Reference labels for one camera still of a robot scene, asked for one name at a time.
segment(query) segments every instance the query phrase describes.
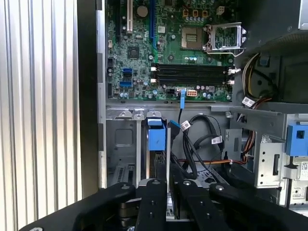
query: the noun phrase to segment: motherboard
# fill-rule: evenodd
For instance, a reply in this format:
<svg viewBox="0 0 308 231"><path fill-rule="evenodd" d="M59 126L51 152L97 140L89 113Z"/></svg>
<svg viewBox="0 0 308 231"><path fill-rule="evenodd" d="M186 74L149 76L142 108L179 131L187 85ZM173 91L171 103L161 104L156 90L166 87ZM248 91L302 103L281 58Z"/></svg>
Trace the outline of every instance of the motherboard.
<svg viewBox="0 0 308 231"><path fill-rule="evenodd" d="M233 55L205 52L208 25L236 22L236 0L110 0L108 97L223 101L232 97ZM236 43L234 28L217 28L215 47Z"/></svg>

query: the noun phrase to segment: screw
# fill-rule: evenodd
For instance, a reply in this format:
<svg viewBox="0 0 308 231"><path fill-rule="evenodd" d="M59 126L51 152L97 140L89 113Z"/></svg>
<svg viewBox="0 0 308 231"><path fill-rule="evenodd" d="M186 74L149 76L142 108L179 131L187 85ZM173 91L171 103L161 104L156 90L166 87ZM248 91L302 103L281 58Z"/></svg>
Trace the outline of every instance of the screw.
<svg viewBox="0 0 308 231"><path fill-rule="evenodd" d="M35 227L35 228L31 229L30 231L43 231L43 228Z"/></svg>
<svg viewBox="0 0 308 231"><path fill-rule="evenodd" d="M216 186L216 189L219 190L219 191L225 190L225 188L222 187L221 185L217 185L217 186Z"/></svg>
<svg viewBox="0 0 308 231"><path fill-rule="evenodd" d="M183 184L185 184L185 185L191 185L192 183L191 183L189 180L185 180L185 181L183 182Z"/></svg>
<svg viewBox="0 0 308 231"><path fill-rule="evenodd" d="M129 186L123 185L121 189L129 189Z"/></svg>
<svg viewBox="0 0 308 231"><path fill-rule="evenodd" d="M158 180L154 180L152 184L160 184L160 182Z"/></svg>

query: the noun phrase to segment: pcie slot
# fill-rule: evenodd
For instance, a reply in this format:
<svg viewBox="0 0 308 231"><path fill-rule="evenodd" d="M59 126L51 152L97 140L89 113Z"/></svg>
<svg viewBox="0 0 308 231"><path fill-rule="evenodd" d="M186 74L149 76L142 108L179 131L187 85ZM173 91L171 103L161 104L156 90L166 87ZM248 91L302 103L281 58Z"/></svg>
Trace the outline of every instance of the pcie slot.
<svg viewBox="0 0 308 231"><path fill-rule="evenodd" d="M115 38L117 42L121 41L121 1L114 1L115 10Z"/></svg>
<svg viewBox="0 0 308 231"><path fill-rule="evenodd" d="M155 41L155 0L150 0L150 39L152 40L153 47L156 49Z"/></svg>
<svg viewBox="0 0 308 231"><path fill-rule="evenodd" d="M127 0L127 33L133 33L133 3L134 0Z"/></svg>

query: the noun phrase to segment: blue pcie slot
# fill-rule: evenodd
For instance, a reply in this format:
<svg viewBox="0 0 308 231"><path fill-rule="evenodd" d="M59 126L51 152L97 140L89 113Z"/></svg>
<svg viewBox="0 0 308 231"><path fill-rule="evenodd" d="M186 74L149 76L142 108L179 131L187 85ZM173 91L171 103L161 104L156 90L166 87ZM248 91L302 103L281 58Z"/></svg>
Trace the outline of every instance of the blue pcie slot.
<svg viewBox="0 0 308 231"><path fill-rule="evenodd" d="M130 81L120 81L120 87L131 88L133 85Z"/></svg>
<svg viewBox="0 0 308 231"><path fill-rule="evenodd" d="M156 12L155 0L150 0L150 39L152 40L153 47L157 50L156 41L155 41L156 40L156 37L155 37L155 26L156 26L155 12Z"/></svg>
<svg viewBox="0 0 308 231"><path fill-rule="evenodd" d="M133 70L131 68L123 68L122 72L125 73L125 74L132 74Z"/></svg>

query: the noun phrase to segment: cable label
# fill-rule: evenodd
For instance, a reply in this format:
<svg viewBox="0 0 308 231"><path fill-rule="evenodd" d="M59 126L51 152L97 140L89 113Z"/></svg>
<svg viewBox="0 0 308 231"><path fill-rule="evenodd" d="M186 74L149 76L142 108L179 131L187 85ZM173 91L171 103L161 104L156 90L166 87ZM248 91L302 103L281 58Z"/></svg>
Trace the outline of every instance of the cable label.
<svg viewBox="0 0 308 231"><path fill-rule="evenodd" d="M212 139L212 144L222 143L222 136L218 136Z"/></svg>
<svg viewBox="0 0 308 231"><path fill-rule="evenodd" d="M190 128L190 126L191 126L191 124L188 122L188 120L186 120L185 122L183 122L183 123L181 124L181 129L182 129L182 131L185 131L185 130L187 130L188 128Z"/></svg>
<svg viewBox="0 0 308 231"><path fill-rule="evenodd" d="M245 104L248 107L251 107L252 105L255 104L255 101L249 99L248 97L245 97L242 101L242 104Z"/></svg>

